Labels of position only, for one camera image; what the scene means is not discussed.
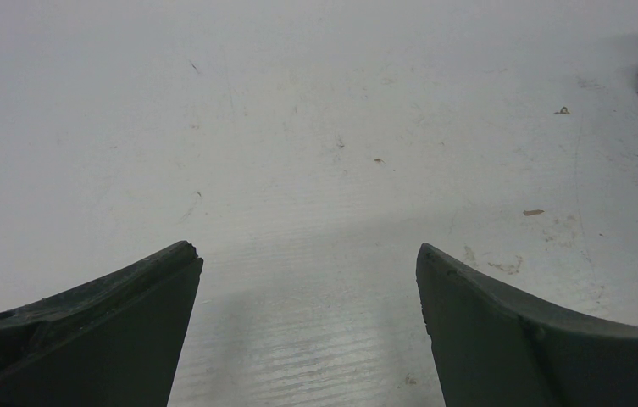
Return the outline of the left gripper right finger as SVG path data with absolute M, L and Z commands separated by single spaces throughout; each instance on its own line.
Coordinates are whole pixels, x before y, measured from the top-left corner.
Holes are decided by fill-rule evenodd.
M 424 243 L 416 279 L 448 406 L 638 406 L 638 326 L 538 298 Z

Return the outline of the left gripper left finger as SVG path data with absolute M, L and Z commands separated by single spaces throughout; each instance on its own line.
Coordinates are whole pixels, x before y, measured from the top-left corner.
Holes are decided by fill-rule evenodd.
M 180 241 L 0 312 L 0 406 L 165 406 L 202 266 Z

